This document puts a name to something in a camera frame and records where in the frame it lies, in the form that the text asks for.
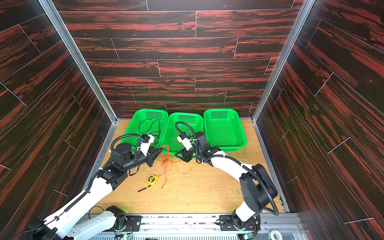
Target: light wood tabletop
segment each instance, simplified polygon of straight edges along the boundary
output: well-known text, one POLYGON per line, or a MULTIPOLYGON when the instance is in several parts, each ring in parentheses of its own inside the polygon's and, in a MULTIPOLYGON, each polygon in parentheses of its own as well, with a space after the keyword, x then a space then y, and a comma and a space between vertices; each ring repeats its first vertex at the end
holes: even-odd
MULTIPOLYGON (((120 121, 113 139, 124 134, 130 121, 120 121)), ((247 137, 247 146, 228 155, 244 163, 267 165, 260 148, 252 121, 242 119, 247 137)), ((107 152, 103 164, 109 159, 107 152)), ((150 174, 159 176, 164 172, 161 161, 155 160, 153 167, 144 164, 138 173, 128 178, 112 193, 99 201, 96 206, 106 209, 116 205, 127 213, 232 213, 242 202, 240 184, 226 172, 208 164, 197 164, 195 159, 189 163, 180 161, 173 168, 168 167, 158 182, 147 187, 146 178, 150 174)), ((283 212, 278 197, 274 199, 279 212, 283 212)), ((100 213, 99 208, 91 213, 100 213)))

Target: green plastic basket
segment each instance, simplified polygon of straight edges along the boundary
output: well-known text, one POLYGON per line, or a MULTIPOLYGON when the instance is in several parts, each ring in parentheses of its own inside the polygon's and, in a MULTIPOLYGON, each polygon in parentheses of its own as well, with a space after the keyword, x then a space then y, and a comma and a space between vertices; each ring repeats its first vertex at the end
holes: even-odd
MULTIPOLYGON (((175 128, 175 123, 178 121, 189 124, 195 132, 203 131, 203 117, 199 114, 194 113, 172 113, 169 115, 164 134, 161 137, 160 146, 169 145, 169 153, 176 154, 178 151, 184 148, 183 144, 180 143, 176 138, 180 133, 175 128)), ((179 129, 189 135, 192 132, 183 124, 178 125, 179 129)))
MULTIPOLYGON (((152 133, 152 135, 155 137, 155 141, 151 143, 151 146, 158 147, 160 146, 161 136, 164 132, 167 119, 168 113, 164 110, 146 108, 137 110, 133 115, 132 120, 124 134, 136 133, 143 135, 152 133)), ((126 137, 122 139, 121 142, 130 143, 134 147, 137 146, 137 137, 126 137)))
POLYGON ((236 151, 247 144, 239 114, 229 108, 208 109, 204 112, 205 135, 212 147, 236 151))

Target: back wall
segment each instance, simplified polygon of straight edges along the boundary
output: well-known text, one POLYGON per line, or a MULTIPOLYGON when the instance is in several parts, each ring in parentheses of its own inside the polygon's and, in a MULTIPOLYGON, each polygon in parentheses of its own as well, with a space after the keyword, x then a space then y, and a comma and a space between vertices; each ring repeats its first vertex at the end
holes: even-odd
POLYGON ((141 108, 250 117, 302 0, 54 0, 119 118, 141 108))

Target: tangled orange cord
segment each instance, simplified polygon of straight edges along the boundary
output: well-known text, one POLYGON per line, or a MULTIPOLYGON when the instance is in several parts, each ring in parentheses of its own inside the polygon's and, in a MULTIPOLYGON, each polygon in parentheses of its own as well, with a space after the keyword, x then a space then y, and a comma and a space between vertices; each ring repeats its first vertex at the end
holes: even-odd
MULTIPOLYGON (((161 147, 164 147, 164 148, 167 149, 167 153, 166 153, 166 154, 161 153, 161 154, 160 154, 160 155, 161 155, 161 160, 159 159, 159 161, 161 161, 161 165, 164 166, 164 171, 159 175, 159 177, 160 177, 161 175, 163 175, 163 173, 165 173, 165 177, 166 177, 166 180, 165 180, 163 186, 161 187, 161 189, 162 189, 162 188, 164 187, 164 185, 166 184, 166 182, 167 182, 167 168, 168 168, 168 164, 171 164, 171 165, 172 165, 172 166, 171 166, 171 170, 172 170, 173 166, 175 166, 175 168, 176 168, 175 163, 180 162, 181 160, 179 160, 179 161, 175 161, 175 159, 171 158, 171 155, 172 155, 173 157, 175 157, 175 155, 173 155, 173 154, 169 154, 169 146, 168 146, 168 145, 164 145, 164 146, 161 146, 161 147)), ((192 170, 192 167, 191 167, 191 169, 190 169, 188 172, 186 172, 186 173, 180 172, 180 173, 181 173, 181 174, 188 174, 191 170, 192 170)))

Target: aluminum corner post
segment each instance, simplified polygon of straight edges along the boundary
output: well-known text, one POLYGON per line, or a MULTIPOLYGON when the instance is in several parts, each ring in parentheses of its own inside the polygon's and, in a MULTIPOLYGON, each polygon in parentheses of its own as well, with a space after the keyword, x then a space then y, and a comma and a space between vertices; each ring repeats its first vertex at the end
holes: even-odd
POLYGON ((265 87, 265 90, 263 92, 262 97, 260 98, 259 104, 256 108, 256 111, 252 117, 253 123, 256 122, 258 119, 271 91, 273 86, 276 83, 276 80, 283 69, 284 63, 288 58, 289 53, 292 50, 293 45, 296 42, 297 37, 299 36, 299 33, 307 20, 307 17, 312 9, 312 6, 314 4, 315 0, 306 0, 304 1, 303 5, 301 6, 299 13, 297 14, 296 20, 293 23, 292 29, 288 35, 288 38, 284 44, 283 49, 281 50, 279 59, 276 62, 275 68, 273 69, 271 76, 269 78, 269 81, 265 87))
POLYGON ((52 0, 38 0, 38 1, 39 1, 40 5, 42 6, 42 8, 44 9, 45 13, 47 14, 52 25, 55 27, 56 31, 60 35, 60 37, 61 37, 63 43, 65 44, 65 46, 67 47, 68 51, 72 55, 77 66, 80 68, 81 72, 83 73, 85 79, 89 83, 91 89, 95 93, 99 102, 103 106, 103 108, 104 108, 106 114, 108 115, 109 119, 111 120, 112 124, 114 124, 118 118, 117 118, 115 112, 113 111, 111 105, 109 104, 107 98, 105 97, 103 91, 101 90, 99 84, 97 83, 93 73, 91 72, 87 63, 85 62, 85 59, 81 55, 79 48, 77 47, 77 45, 74 42, 70 32, 68 31, 67 27, 65 26, 65 23, 62 20, 60 14, 58 13, 52 0))

